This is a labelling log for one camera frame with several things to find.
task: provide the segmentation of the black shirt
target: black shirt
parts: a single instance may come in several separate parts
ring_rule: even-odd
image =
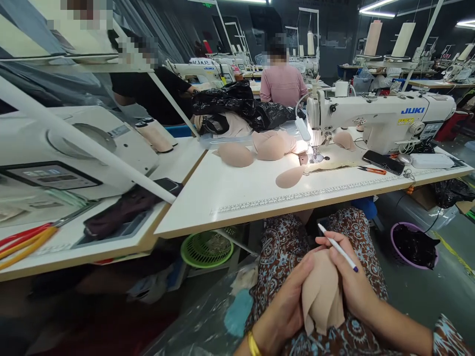
[[[175,99],[188,118],[191,118],[191,100],[180,97],[191,84],[164,67],[155,69],[155,74]],[[112,91],[122,96],[132,97],[143,106],[148,114],[163,125],[184,124],[175,108],[147,73],[110,73]]]

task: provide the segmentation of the wrist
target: wrist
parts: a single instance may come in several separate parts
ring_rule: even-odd
[[[285,338],[280,329],[270,310],[266,310],[253,326],[252,334],[262,355],[276,355],[282,349]]]

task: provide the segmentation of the hand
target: hand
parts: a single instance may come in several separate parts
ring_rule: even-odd
[[[366,278],[363,266],[361,266],[358,257],[356,257],[348,237],[334,231],[325,232],[325,236],[326,237],[317,237],[315,241],[318,244],[330,247],[330,259],[335,264],[343,279],[343,291],[348,309],[358,319],[368,322],[372,311],[376,309],[375,303],[378,304],[380,300]],[[358,267],[358,272],[355,272],[350,267],[345,257],[332,246],[327,237],[339,243],[341,248],[355,263],[356,267]]]
[[[325,248],[326,246],[320,246],[305,255],[252,328],[254,339],[263,355],[278,353],[284,342],[302,328],[302,284],[313,269],[314,259],[311,255]]]

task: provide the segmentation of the display screen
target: display screen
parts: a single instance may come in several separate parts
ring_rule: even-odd
[[[62,162],[37,162],[0,167],[3,175],[33,186],[59,190],[78,189],[102,184],[97,179]]]

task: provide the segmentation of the white pen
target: white pen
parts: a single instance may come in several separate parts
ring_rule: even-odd
[[[325,234],[325,232],[327,232],[327,229],[325,229],[320,223],[318,224],[318,227],[320,228],[320,230]],[[336,242],[335,240],[327,237],[328,241],[333,245],[333,247],[336,248],[336,250],[338,252],[340,252],[343,257],[345,257],[345,259],[348,261],[348,263],[350,264],[351,268],[353,268],[353,270],[355,272],[358,272],[358,267],[356,267],[355,263],[351,260],[351,258],[346,254],[346,252],[341,248],[340,245],[338,245],[338,242]]]

